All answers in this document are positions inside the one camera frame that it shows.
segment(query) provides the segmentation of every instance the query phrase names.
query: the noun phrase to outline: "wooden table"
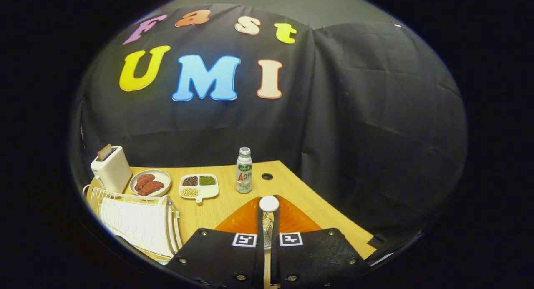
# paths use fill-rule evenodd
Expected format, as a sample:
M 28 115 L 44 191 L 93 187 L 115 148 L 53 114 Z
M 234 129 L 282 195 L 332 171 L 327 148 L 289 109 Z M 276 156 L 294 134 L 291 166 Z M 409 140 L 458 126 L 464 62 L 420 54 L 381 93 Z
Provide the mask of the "wooden table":
M 304 211 L 321 228 L 338 228 L 363 259 L 369 257 L 376 250 L 367 244 L 373 237 L 372 234 L 336 210 L 280 161 L 253 163 L 252 191 L 247 194 L 241 194 L 235 190 L 235 164 L 185 168 L 132 167 L 131 169 L 133 175 L 147 169 L 161 169 L 170 175 L 171 187 L 166 194 L 170 196 L 180 212 L 179 231 L 181 241 L 184 244 L 198 228 L 215 228 L 251 199 L 257 196 L 279 194 Z M 212 173 L 219 181 L 219 195 L 202 199 L 200 205 L 194 199 L 182 198 L 178 192 L 181 178 L 184 175 L 196 173 Z M 273 179 L 262 179 L 261 175 L 264 173 L 272 174 Z M 94 186 L 99 187 L 95 179 L 91 182 L 88 196 L 90 196 L 90 191 Z M 128 186 L 129 184 L 123 193 L 134 195 Z M 155 260 L 161 259 L 151 254 L 148 256 Z M 268 288 L 270 279 L 269 252 L 265 255 L 265 260 L 265 282 L 266 288 Z

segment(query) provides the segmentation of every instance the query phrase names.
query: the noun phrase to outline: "table hole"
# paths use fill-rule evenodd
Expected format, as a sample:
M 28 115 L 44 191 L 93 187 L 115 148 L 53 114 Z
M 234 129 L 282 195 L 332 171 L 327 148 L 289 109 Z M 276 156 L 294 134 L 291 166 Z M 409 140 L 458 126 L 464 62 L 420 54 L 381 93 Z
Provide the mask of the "table hole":
M 274 176 L 272 174 L 270 174 L 270 173 L 263 173 L 262 174 L 262 179 L 266 179 L 266 180 L 269 181 L 269 180 L 271 180 L 273 178 L 274 178 Z

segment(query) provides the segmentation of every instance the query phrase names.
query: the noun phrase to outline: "bottle label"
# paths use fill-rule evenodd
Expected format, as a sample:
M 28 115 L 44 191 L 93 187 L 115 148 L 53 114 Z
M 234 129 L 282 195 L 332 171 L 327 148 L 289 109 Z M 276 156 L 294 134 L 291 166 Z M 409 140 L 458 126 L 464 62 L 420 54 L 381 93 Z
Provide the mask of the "bottle label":
M 243 172 L 246 172 L 246 171 L 249 171 L 249 170 L 252 170 L 252 165 L 237 165 L 237 169 L 239 169 L 240 171 L 243 171 Z
M 252 181 L 252 165 L 238 164 L 236 173 L 237 184 L 236 188 L 239 192 L 249 192 L 252 188 L 250 182 Z

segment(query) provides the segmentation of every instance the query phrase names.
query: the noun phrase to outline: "gray wall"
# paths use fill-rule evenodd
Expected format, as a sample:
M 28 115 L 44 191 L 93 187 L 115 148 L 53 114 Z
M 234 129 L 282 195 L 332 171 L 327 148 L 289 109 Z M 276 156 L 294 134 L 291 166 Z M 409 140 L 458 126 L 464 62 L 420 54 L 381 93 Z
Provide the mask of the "gray wall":
M 172 0 L 143 19 L 172 8 L 212 3 L 250 5 L 309 24 L 311 28 L 354 22 L 400 23 L 364 0 Z

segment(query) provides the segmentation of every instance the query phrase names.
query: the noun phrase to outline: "bottle cap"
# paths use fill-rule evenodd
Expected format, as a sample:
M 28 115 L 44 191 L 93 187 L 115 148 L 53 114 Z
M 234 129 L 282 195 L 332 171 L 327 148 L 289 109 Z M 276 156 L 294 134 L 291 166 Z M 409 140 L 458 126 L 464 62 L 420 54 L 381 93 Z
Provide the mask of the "bottle cap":
M 274 196 L 264 196 L 259 200 L 259 208 L 266 213 L 272 213 L 278 210 L 279 206 L 280 202 Z
M 241 154 L 242 156 L 249 156 L 250 148 L 239 148 L 239 154 Z

